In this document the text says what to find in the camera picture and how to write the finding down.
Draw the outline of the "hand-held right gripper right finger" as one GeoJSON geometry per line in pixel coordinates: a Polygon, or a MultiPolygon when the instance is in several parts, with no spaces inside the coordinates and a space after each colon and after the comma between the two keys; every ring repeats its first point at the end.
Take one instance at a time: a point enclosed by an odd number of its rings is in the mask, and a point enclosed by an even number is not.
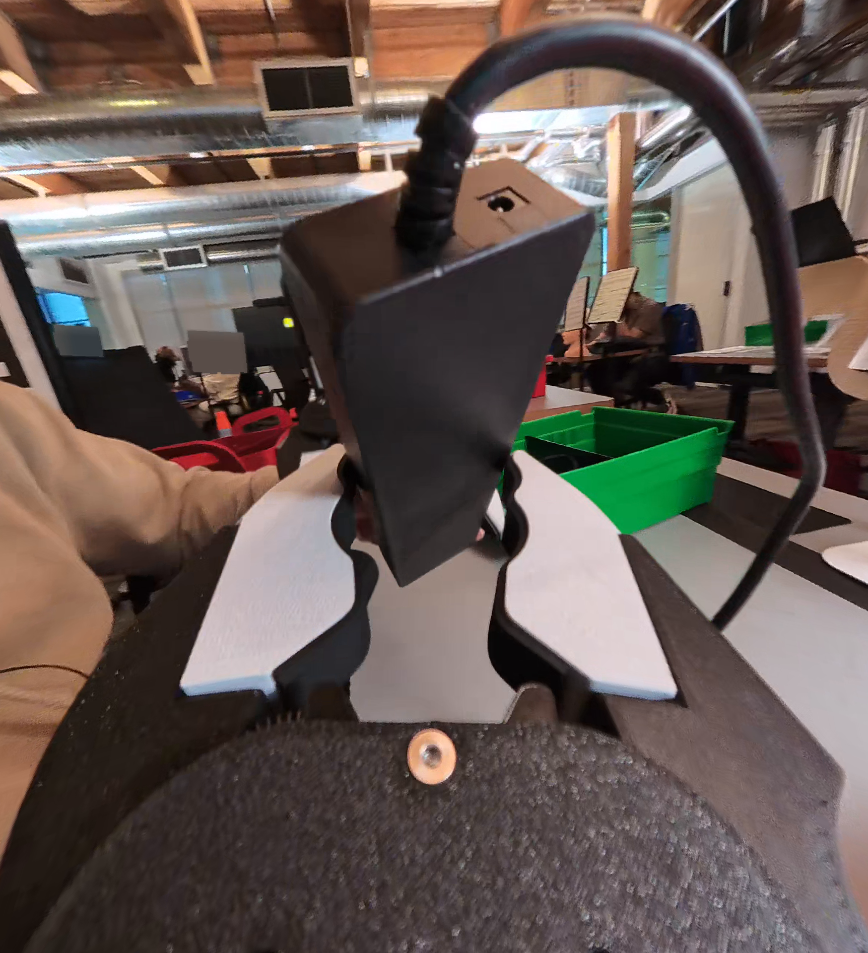
{"type": "Polygon", "coordinates": [[[610,518],[523,450],[488,516],[503,513],[488,655],[513,689],[672,700],[678,685],[610,518]]]}

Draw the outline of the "blue jacket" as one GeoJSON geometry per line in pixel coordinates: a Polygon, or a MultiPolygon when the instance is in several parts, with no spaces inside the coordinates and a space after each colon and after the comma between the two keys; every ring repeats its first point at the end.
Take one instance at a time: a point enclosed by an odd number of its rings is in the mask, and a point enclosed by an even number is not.
{"type": "Polygon", "coordinates": [[[669,355],[703,350],[702,328],[690,304],[667,304],[663,312],[665,347],[669,355]]]}

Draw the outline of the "wooden post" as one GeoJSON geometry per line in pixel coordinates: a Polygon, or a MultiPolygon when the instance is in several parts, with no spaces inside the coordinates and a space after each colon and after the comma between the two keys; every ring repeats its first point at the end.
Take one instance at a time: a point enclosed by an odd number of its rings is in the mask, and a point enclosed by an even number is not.
{"type": "Polygon", "coordinates": [[[631,266],[635,149],[635,114],[617,113],[606,134],[607,272],[631,266]]]}

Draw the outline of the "black divider of green bin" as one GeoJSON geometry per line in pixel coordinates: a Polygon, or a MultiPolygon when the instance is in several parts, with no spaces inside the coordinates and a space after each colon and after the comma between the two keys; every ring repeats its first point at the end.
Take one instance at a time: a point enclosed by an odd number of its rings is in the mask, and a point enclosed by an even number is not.
{"type": "Polygon", "coordinates": [[[612,460],[608,456],[580,447],[563,445],[532,435],[525,437],[524,451],[557,475],[583,470],[612,460]]]}

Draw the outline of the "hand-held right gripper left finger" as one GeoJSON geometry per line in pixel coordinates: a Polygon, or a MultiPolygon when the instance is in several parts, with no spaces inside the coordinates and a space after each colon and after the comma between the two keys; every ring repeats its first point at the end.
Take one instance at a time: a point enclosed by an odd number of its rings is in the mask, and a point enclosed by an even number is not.
{"type": "Polygon", "coordinates": [[[180,678],[185,696],[349,687],[368,654],[379,578],[374,560],[353,549],[350,477],[336,444],[241,518],[180,678]]]}

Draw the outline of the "black display screen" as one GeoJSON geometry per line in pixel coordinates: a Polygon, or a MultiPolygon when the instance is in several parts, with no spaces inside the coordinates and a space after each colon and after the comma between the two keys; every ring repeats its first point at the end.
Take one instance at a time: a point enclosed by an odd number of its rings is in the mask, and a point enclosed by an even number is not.
{"type": "Polygon", "coordinates": [[[251,368],[277,367],[290,361],[297,346],[294,313],[284,296],[260,299],[232,310],[251,368]]]}

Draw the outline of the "person's beige hoodie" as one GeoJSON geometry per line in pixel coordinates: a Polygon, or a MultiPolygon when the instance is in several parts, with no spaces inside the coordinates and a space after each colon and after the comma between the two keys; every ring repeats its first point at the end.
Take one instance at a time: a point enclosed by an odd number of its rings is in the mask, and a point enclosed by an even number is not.
{"type": "Polygon", "coordinates": [[[0,382],[0,857],[23,796],[112,610],[68,515],[82,432],[0,382]]]}

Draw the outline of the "silver ventilation duct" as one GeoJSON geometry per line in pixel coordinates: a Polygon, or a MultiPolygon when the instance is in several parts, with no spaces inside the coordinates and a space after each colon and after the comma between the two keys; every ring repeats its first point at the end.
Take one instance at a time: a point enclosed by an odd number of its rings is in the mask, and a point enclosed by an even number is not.
{"type": "Polygon", "coordinates": [[[23,256],[88,257],[273,239],[397,188],[444,82],[348,78],[348,106],[274,107],[287,68],[248,87],[108,87],[0,101],[0,221],[23,256]]]}

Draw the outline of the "person's left forearm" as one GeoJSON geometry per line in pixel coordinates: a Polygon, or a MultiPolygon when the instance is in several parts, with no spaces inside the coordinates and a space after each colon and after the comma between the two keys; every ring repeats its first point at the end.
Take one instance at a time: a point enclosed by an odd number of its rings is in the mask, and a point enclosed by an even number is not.
{"type": "Polygon", "coordinates": [[[137,446],[79,432],[68,515],[101,576],[170,578],[279,482],[274,467],[183,470],[137,446]]]}

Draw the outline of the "green plastic bin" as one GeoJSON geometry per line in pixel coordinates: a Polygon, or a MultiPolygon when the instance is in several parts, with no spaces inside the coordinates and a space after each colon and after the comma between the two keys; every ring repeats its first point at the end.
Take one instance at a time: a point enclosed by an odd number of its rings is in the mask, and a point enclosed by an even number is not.
{"type": "Polygon", "coordinates": [[[583,448],[611,461],[559,475],[624,534],[634,534],[711,500],[730,420],[593,407],[522,424],[528,435],[583,448]]]}

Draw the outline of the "black partition panel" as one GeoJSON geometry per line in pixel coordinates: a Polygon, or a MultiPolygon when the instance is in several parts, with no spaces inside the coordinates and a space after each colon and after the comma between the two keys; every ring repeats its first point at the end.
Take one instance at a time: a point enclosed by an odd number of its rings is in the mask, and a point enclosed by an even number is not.
{"type": "Polygon", "coordinates": [[[63,356],[60,362],[80,429],[145,450],[202,439],[144,347],[63,356]]]}

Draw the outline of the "red tote basket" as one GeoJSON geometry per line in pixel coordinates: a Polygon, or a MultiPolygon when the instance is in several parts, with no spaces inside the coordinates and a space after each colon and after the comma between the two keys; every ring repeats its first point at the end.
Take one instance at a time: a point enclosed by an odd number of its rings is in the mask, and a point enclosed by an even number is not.
{"type": "Polygon", "coordinates": [[[277,450],[295,426],[297,411],[265,408],[240,416],[230,435],[165,446],[153,453],[183,470],[252,473],[276,465],[277,450]]]}

